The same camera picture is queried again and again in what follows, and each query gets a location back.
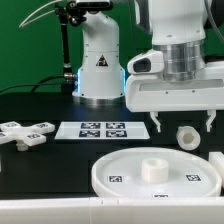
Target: green wall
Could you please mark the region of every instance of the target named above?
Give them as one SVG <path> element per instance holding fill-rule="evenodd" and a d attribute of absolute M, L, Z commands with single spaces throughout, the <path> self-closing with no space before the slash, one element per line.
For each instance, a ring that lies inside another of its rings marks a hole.
<path fill-rule="evenodd" d="M 57 17 L 52 14 L 30 26 L 19 24 L 36 8 L 49 0 L 1 1 L 0 13 L 0 89 L 11 85 L 36 83 L 48 76 L 62 73 L 61 32 Z M 151 47 L 151 37 L 131 25 L 135 21 L 134 8 L 118 4 L 106 12 L 120 26 L 120 63 Z M 224 45 L 213 31 L 207 31 L 207 54 L 224 54 Z M 69 26 L 70 54 L 76 70 L 82 61 L 81 27 Z M 30 87 L 10 91 L 30 91 Z M 59 87 L 42 87 L 40 91 L 59 91 Z"/>

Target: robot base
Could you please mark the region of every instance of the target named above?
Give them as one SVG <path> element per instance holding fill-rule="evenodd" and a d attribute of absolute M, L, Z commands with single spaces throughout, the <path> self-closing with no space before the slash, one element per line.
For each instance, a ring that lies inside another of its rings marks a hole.
<path fill-rule="evenodd" d="M 112 99 L 94 99 L 94 98 L 86 98 L 83 96 L 79 96 L 73 93 L 73 100 L 76 103 L 85 104 L 94 107 L 102 107 L 102 106 L 114 106 L 125 103 L 125 96 L 121 96 L 118 98 Z"/>

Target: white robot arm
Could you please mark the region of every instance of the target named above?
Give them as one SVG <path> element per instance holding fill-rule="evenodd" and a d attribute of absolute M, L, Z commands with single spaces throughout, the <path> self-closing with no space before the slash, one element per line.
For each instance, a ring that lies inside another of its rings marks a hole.
<path fill-rule="evenodd" d="M 128 64 L 132 75 L 126 105 L 133 112 L 150 112 L 159 131 L 158 112 L 208 111 L 209 132 L 215 111 L 224 109 L 224 62 L 204 61 L 204 25 L 211 4 L 212 0 L 135 0 L 136 21 L 152 33 L 153 49 Z"/>

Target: warning label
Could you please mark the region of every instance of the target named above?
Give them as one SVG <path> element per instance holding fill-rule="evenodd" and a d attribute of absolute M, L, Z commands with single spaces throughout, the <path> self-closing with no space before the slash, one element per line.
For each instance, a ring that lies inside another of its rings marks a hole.
<path fill-rule="evenodd" d="M 96 66 L 108 66 L 105 57 L 102 55 L 100 60 L 97 62 Z"/>

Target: black cable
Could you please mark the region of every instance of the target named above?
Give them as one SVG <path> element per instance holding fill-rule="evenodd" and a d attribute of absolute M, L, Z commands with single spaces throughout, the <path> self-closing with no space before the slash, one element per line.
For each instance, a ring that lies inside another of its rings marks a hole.
<path fill-rule="evenodd" d="M 9 86 L 6 87 L 5 89 L 0 90 L 0 94 L 5 92 L 6 90 L 9 89 L 14 89 L 14 88 L 20 88 L 20 87 L 29 87 L 29 86 L 56 86 L 56 85 L 61 85 L 61 83 L 49 83 L 49 84 L 24 84 L 24 85 L 16 85 L 16 86 Z"/>
<path fill-rule="evenodd" d="M 47 77 L 45 79 L 42 79 L 41 81 L 39 81 L 37 84 L 42 84 L 42 83 L 45 83 L 47 81 L 50 81 L 50 80 L 53 80 L 53 79 L 59 79 L 59 78 L 64 78 L 63 75 L 56 75 L 56 76 L 50 76 L 50 77 Z M 40 87 L 40 85 L 35 85 L 32 90 L 31 90 L 31 93 L 34 93 L 38 88 Z"/>

